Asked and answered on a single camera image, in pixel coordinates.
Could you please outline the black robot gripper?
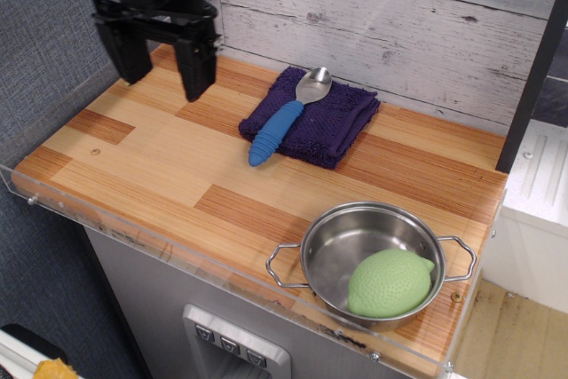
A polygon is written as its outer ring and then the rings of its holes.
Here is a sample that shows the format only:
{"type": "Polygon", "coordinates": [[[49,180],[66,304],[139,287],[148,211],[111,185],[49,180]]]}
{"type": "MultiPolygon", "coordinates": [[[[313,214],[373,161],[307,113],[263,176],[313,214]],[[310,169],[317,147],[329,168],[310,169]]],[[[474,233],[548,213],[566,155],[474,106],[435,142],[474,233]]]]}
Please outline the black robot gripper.
{"type": "MultiPolygon", "coordinates": [[[[132,18],[151,20],[169,17],[178,25],[200,34],[179,39],[174,44],[177,68],[185,89],[185,97],[194,102],[216,82],[217,34],[214,18],[217,9],[205,0],[93,0],[113,20],[132,18]]],[[[100,39],[120,77],[129,84],[141,80],[151,71],[146,39],[130,24],[96,21],[100,39]]]]}

